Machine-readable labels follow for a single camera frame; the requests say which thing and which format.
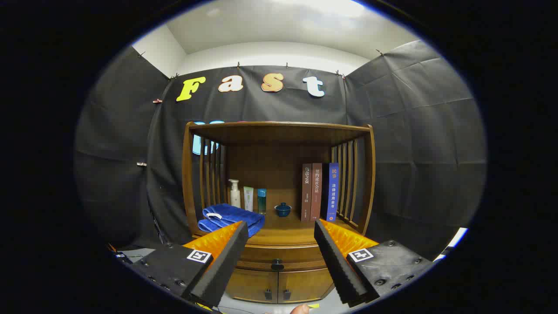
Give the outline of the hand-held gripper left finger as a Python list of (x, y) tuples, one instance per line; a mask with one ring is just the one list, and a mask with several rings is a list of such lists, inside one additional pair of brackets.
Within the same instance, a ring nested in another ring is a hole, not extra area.
[(159, 290), (207, 308), (218, 306), (248, 240), (239, 221), (185, 245), (154, 250), (124, 265)]

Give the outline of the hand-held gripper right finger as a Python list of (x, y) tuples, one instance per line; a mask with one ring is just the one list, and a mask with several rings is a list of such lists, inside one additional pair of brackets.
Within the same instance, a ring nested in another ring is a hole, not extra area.
[(313, 236), (341, 302), (349, 307), (394, 294), (433, 265), (397, 241), (378, 243), (323, 219), (315, 221)]

